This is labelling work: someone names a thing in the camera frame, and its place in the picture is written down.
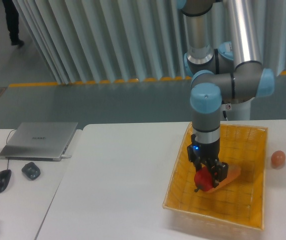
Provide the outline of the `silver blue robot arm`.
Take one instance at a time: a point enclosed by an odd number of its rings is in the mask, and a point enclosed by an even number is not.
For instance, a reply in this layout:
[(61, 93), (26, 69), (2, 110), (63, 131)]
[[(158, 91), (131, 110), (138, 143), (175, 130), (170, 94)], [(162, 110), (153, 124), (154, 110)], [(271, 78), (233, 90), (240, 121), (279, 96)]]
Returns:
[(191, 144), (188, 159), (195, 167), (197, 190), (208, 192), (231, 178), (230, 166), (219, 160), (222, 105), (270, 96), (275, 75), (264, 68), (259, 51), (252, 4), (248, 0), (226, 0), (231, 45), (213, 48), (209, 13), (212, 0), (179, 0), (188, 38), (183, 62), (191, 77)]

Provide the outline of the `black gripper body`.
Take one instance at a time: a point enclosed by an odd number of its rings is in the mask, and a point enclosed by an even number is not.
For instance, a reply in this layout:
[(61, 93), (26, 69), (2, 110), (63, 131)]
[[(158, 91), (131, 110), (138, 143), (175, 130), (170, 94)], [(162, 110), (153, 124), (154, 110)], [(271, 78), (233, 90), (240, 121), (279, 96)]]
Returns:
[(191, 135), (191, 144), (187, 147), (189, 162), (199, 160), (208, 171), (212, 172), (212, 167), (219, 161), (220, 138), (211, 143), (200, 143), (196, 140), (196, 135)]

